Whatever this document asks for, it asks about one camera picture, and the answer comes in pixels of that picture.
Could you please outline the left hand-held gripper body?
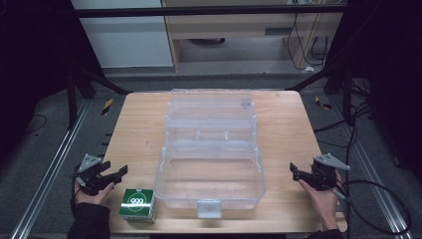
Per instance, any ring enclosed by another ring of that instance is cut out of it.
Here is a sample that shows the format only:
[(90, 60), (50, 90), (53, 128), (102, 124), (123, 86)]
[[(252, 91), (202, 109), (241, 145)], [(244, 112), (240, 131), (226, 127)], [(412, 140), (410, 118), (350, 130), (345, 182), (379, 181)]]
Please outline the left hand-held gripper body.
[(108, 185), (106, 175), (99, 173), (99, 166), (103, 162), (100, 157), (86, 154), (81, 164), (76, 167), (75, 177), (85, 194), (97, 195)]

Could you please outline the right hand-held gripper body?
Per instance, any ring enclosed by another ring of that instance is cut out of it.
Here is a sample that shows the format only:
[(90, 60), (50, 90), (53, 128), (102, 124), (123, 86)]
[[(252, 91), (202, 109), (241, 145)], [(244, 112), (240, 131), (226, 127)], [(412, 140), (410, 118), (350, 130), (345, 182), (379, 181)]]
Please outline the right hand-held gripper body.
[(350, 166), (340, 161), (330, 153), (313, 157), (311, 172), (307, 173), (304, 181), (317, 191), (336, 187), (336, 171), (350, 170)]

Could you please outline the green and white box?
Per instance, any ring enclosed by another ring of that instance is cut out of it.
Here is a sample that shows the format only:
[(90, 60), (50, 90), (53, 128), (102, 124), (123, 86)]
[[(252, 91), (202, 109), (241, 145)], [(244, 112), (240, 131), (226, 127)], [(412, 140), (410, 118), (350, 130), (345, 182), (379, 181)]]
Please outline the green and white box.
[(124, 192), (118, 214), (126, 221), (154, 223), (155, 206), (152, 189), (128, 188)]

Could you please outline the clear plastic storage box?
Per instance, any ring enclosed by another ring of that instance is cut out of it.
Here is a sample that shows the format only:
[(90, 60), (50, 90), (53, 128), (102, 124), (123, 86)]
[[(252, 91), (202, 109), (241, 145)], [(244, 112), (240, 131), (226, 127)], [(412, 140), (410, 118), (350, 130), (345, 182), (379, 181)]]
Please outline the clear plastic storage box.
[(250, 210), (266, 193), (249, 90), (173, 90), (153, 192), (166, 207), (199, 218)]

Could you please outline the person's left hand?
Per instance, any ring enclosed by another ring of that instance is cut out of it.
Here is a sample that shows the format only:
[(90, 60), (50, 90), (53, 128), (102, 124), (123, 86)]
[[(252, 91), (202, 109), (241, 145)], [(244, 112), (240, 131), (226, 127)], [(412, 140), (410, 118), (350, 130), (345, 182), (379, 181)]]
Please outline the person's left hand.
[(103, 190), (100, 190), (97, 195), (87, 195), (83, 192), (80, 192), (80, 185), (77, 182), (75, 183), (74, 188), (76, 204), (88, 203), (104, 206), (107, 196), (114, 189), (114, 183), (109, 183)]

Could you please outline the person's right hand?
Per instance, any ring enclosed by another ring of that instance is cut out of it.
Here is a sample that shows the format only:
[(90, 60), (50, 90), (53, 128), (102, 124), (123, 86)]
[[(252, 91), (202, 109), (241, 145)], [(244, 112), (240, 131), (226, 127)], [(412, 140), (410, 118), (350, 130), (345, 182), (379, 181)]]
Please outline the person's right hand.
[(302, 179), (299, 180), (299, 185), (309, 195), (316, 214), (319, 217), (321, 229), (323, 231), (337, 229), (338, 226), (335, 217), (337, 196), (333, 190), (317, 191)]

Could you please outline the yellow and black tape strip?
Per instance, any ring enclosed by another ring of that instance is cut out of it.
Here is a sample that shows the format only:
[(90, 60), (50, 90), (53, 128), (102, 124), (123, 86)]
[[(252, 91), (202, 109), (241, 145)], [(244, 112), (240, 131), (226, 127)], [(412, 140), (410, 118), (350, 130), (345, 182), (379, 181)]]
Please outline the yellow and black tape strip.
[(329, 98), (327, 96), (315, 96), (315, 102), (318, 106), (326, 109), (326, 110), (331, 110), (332, 109), (332, 105), (329, 101)]
[(107, 115), (107, 113), (109, 112), (109, 109), (112, 105), (112, 102), (113, 102), (113, 98), (109, 98), (105, 101), (104, 107), (103, 107), (102, 112), (101, 112), (102, 116)]

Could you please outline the black metal stand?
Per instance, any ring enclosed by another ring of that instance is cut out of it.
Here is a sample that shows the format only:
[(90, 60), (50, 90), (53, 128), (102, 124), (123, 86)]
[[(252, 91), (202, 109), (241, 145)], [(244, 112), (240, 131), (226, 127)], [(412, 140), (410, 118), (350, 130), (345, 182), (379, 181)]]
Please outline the black metal stand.
[(354, 119), (351, 116), (351, 67), (347, 63), (330, 63), (321, 71), (310, 76), (297, 85), (287, 88), (287, 91), (299, 92), (316, 81), (327, 78), (323, 90), (331, 95), (342, 87), (342, 115), (348, 125), (353, 125)]
[(99, 83), (100, 85), (112, 90), (119, 95), (130, 94), (130, 91), (113, 84), (105, 77), (102, 77), (99, 74), (76, 65), (69, 70), (67, 75), (67, 93), (69, 106), (68, 129), (72, 129), (76, 125), (78, 119), (76, 91), (79, 91), (84, 99), (92, 99), (96, 95), (96, 91), (92, 86), (91, 81)]

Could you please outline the dark curtain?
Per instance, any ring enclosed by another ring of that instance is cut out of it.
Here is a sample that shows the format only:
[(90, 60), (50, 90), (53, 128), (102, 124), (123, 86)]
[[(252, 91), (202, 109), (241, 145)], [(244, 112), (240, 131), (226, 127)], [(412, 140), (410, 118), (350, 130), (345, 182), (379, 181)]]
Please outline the dark curtain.
[(81, 21), (54, 14), (73, 9), (72, 0), (0, 0), (0, 165), (23, 136), (38, 101), (66, 88), (67, 69), (50, 30), (82, 67), (104, 74)]
[(348, 0), (329, 53), (346, 44), (382, 132), (422, 184), (422, 0)]

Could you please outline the white cabinet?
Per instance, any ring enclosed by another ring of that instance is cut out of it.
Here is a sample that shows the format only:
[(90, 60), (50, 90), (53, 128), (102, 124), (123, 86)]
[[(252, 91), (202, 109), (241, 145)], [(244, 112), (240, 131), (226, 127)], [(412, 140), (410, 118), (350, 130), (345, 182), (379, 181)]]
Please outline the white cabinet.
[[(161, 7), (160, 0), (71, 0), (76, 10)], [(104, 69), (172, 67), (162, 17), (81, 18)]]

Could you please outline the light wooden desk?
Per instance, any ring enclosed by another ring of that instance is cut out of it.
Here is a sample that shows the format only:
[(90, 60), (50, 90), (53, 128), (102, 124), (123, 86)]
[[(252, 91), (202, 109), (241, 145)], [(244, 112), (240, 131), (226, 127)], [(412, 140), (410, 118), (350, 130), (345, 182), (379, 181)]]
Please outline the light wooden desk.
[[(334, 5), (347, 0), (160, 0), (164, 7), (242, 6), (242, 5)], [(311, 48), (317, 38), (335, 35), (340, 13), (290, 13), (168, 16), (169, 39), (282, 37), (294, 66), (311, 63)]]

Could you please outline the aluminium floor rail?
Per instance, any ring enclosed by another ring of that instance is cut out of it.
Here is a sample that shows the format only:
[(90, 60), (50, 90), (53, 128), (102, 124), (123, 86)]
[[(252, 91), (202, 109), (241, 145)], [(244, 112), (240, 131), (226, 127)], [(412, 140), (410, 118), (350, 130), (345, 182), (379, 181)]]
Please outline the aluminium floor rail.
[(395, 239), (414, 239), (411, 233), (412, 217), (404, 202), (388, 188), (364, 149), (355, 125), (343, 126), (349, 136), (348, 150), (353, 154), (364, 175), (363, 182), (368, 183), (387, 225)]
[(40, 182), (32, 200), (27, 206), (25, 213), (11, 233), (10, 239), (27, 239), (31, 229), (46, 201), (47, 196), (56, 180), (62, 165), (73, 145), (73, 142), (83, 124), (90, 107), (90, 100), (82, 100), (81, 106), (77, 111), (77, 119), (74, 125), (67, 130), (59, 148), (54, 155), (47, 172)]

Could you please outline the black horizontal frame bar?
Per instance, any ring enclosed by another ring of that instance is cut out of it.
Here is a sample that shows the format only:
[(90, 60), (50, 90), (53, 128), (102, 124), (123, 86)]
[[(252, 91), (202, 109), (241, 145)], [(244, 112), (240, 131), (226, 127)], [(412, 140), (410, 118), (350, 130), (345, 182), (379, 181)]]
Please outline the black horizontal frame bar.
[(348, 5), (246, 5), (74, 10), (79, 18), (338, 13)]

